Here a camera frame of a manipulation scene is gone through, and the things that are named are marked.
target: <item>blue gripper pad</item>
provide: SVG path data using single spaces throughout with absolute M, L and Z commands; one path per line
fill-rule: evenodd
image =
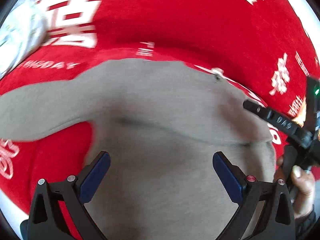
M 85 180 L 80 186 L 79 201 L 80 203 L 88 203 L 93 198 L 102 179 L 107 173 L 111 164 L 110 155 L 105 152 L 95 166 L 91 169 Z
M 231 201 L 241 205 L 243 202 L 243 187 L 228 167 L 232 164 L 222 152 L 216 152 L 212 158 L 212 165 Z

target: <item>white object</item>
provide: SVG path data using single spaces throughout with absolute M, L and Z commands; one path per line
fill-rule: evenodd
M 18 0 L 0 28 L 0 79 L 34 52 L 46 35 L 36 0 Z
M 0 190 L 0 203 L 1 211 L 5 216 L 7 222 L 10 224 L 12 229 L 15 231 L 17 236 L 22 239 L 20 232 L 20 224 L 22 221 L 29 218 L 20 208 L 18 208 L 4 193 Z

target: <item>silver bolt head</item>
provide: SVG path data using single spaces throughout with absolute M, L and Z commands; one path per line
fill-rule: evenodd
M 39 179 L 39 181 L 38 181 L 38 184 L 39 185 L 43 185 L 45 183 L 45 180 L 44 179 Z
M 75 175 L 70 175 L 70 176 L 67 178 L 67 181 L 73 182 L 75 179 L 76 179 L 76 176 L 75 176 Z
M 285 181 L 283 179 L 278 179 L 278 183 L 283 186 L 285 184 Z

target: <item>gray cloth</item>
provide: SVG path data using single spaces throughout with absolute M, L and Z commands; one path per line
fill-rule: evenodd
M 35 140 L 81 121 L 94 127 L 86 163 L 111 168 L 86 207 L 108 239 L 214 239 L 236 210 L 212 168 L 223 151 L 272 181 L 272 137 L 246 96 L 181 62 L 107 61 L 71 81 L 0 97 L 0 138 Z
M 320 181 L 319 180 L 316 182 L 316 199 L 314 203 L 315 203 L 316 219 L 318 219 L 320 217 Z

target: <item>hand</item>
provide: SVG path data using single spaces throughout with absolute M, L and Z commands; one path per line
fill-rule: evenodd
M 280 166 L 274 175 L 274 181 L 285 179 L 282 171 L 283 157 L 279 157 L 277 165 Z M 292 183 L 298 188 L 299 192 L 293 204 L 294 219 L 303 219 L 308 216 L 313 209 L 315 200 L 315 177 L 313 174 L 306 173 L 299 166 L 293 166 L 291 171 Z

